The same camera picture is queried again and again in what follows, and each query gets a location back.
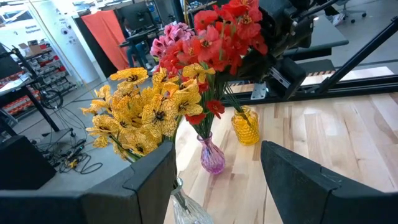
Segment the storage rack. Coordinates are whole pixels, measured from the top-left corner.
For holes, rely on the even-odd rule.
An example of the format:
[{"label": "storage rack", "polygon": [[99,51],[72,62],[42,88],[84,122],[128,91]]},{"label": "storage rack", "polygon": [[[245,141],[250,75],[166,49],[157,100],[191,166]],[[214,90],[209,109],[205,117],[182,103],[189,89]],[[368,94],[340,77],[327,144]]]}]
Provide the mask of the storage rack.
[{"label": "storage rack", "polygon": [[[41,90],[57,90],[61,95],[66,95],[73,88],[76,88],[76,85],[67,79],[68,72],[65,70],[59,57],[53,55],[52,52],[53,50],[51,48],[47,48],[39,54],[25,57],[25,60],[31,68],[27,68],[27,66],[24,66],[20,61],[17,61],[17,63],[22,68],[25,68],[25,70],[33,69],[37,78],[42,78],[43,82],[37,84]],[[29,87],[29,89],[39,100],[39,90],[34,90],[31,87]],[[4,106],[3,110],[11,114],[15,119],[22,119],[33,113],[36,108],[27,96],[23,96]]]}]

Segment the gray floor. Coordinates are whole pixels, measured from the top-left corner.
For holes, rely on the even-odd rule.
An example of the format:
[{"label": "gray floor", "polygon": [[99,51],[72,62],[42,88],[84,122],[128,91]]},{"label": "gray floor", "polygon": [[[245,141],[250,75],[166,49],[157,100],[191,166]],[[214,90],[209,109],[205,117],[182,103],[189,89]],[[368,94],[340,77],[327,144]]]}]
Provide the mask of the gray floor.
[{"label": "gray floor", "polygon": [[[349,2],[348,7],[350,9],[364,9],[367,10],[368,16],[364,19],[361,15],[355,15],[356,23],[351,24],[345,22],[338,26],[338,29],[343,35],[349,40],[349,44],[333,49],[333,54],[329,57],[335,66],[343,65],[353,54],[355,54],[364,44],[371,40],[378,32],[380,32],[385,26],[388,25],[389,21],[394,17],[398,16],[398,1],[396,0],[376,0],[376,1],[364,1],[364,0],[352,0]],[[378,48],[373,54],[371,54],[363,63],[378,62],[383,60],[397,59],[397,47],[398,46],[398,34],[389,39],[384,45]],[[398,73],[398,62],[394,63],[380,63],[377,65],[358,67],[357,69],[368,68],[368,67],[380,67],[388,66],[394,73]],[[99,81],[89,84],[89,88],[98,89],[104,83]],[[113,89],[116,88],[116,83],[111,83]],[[89,107],[90,101],[72,102],[73,100],[87,100],[92,99],[91,93],[88,93],[85,87],[81,87],[74,90],[72,93],[65,97],[64,107],[75,113],[85,124],[86,127],[91,126],[92,116],[83,116],[80,109],[81,107]],[[57,123],[58,126],[63,127],[61,120],[58,118],[54,111],[48,110],[50,116]],[[78,127],[78,124],[71,121],[66,117],[66,110],[58,112],[63,114],[71,124]],[[27,136],[29,139],[40,140],[41,133],[50,132],[50,126],[43,120],[41,114],[38,112],[32,114],[26,119],[20,121],[20,123],[14,128],[17,133]],[[74,128],[76,132],[76,140],[85,138],[85,131],[81,128]],[[70,136],[65,136],[62,142],[70,144]],[[87,142],[91,143],[93,138],[88,137]],[[64,149],[68,149],[67,145],[60,145]],[[83,152],[88,152],[92,155],[92,160],[89,165],[95,162],[102,162],[103,167],[94,173],[81,175],[74,171],[66,174],[56,174],[56,176],[45,184],[41,190],[85,190],[95,184],[111,177],[112,175],[119,172],[121,169],[127,167],[128,162],[120,160],[118,156],[113,153],[111,146],[105,149],[93,149],[91,144],[86,144]]]}]

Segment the glass vase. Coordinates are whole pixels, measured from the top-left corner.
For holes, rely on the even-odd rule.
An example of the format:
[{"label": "glass vase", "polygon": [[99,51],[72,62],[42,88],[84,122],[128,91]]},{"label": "glass vase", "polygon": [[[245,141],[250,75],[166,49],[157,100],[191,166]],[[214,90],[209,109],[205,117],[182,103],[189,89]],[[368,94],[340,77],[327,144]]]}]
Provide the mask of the glass vase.
[{"label": "glass vase", "polygon": [[176,224],[212,224],[211,216],[182,190],[182,179],[177,177],[177,188],[171,193]]},{"label": "glass vase", "polygon": [[245,146],[250,146],[257,143],[260,139],[259,117],[250,107],[242,106],[242,108],[243,113],[234,111],[235,115],[231,118],[231,122],[238,141]]},{"label": "glass vase", "polygon": [[197,139],[201,143],[201,166],[211,174],[219,174],[225,168],[224,153],[213,144],[211,137],[213,133],[210,132],[208,138],[203,139],[198,135]]}]

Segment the yellow glass vase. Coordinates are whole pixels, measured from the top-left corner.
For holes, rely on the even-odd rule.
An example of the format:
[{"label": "yellow glass vase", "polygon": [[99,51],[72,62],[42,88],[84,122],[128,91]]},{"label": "yellow glass vase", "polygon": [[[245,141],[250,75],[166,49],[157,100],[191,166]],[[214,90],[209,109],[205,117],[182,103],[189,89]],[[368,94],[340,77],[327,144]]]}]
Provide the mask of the yellow glass vase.
[{"label": "yellow glass vase", "polygon": [[239,142],[245,146],[250,146],[257,143],[260,139],[259,117],[250,107],[242,106],[242,108],[243,113],[235,110],[235,115],[231,118],[231,122]]}]

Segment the office chair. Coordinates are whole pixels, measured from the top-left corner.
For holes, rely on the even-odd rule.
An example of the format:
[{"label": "office chair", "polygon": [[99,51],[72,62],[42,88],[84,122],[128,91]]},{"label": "office chair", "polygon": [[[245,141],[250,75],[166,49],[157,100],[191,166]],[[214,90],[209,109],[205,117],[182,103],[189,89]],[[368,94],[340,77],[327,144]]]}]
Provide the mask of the office chair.
[{"label": "office chair", "polygon": [[[362,13],[362,17],[366,17],[365,10],[348,10],[346,7],[348,1],[350,0],[341,0],[336,2],[338,6],[343,6],[343,10],[341,10],[341,13],[345,15],[344,20],[346,20],[346,18],[350,18],[352,14],[359,14],[359,13]],[[355,23],[355,19],[351,19],[351,23],[352,24]]]}]

